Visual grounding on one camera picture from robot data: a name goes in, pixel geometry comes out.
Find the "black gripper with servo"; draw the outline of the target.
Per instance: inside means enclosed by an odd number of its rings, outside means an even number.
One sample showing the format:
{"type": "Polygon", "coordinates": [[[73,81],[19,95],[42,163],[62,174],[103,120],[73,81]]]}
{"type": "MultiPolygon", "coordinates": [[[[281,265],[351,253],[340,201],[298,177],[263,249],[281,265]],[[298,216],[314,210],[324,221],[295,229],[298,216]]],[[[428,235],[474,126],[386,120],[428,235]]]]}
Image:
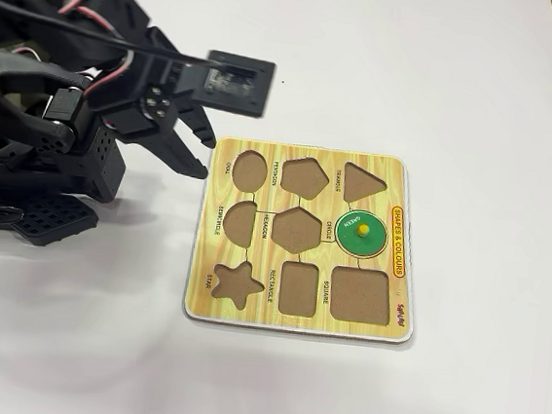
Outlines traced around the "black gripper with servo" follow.
{"type": "Polygon", "coordinates": [[[215,147],[200,103],[206,72],[201,65],[136,52],[129,66],[105,83],[101,119],[123,142],[145,147],[176,173],[205,179],[207,167],[173,129],[183,121],[202,145],[215,147]]]}

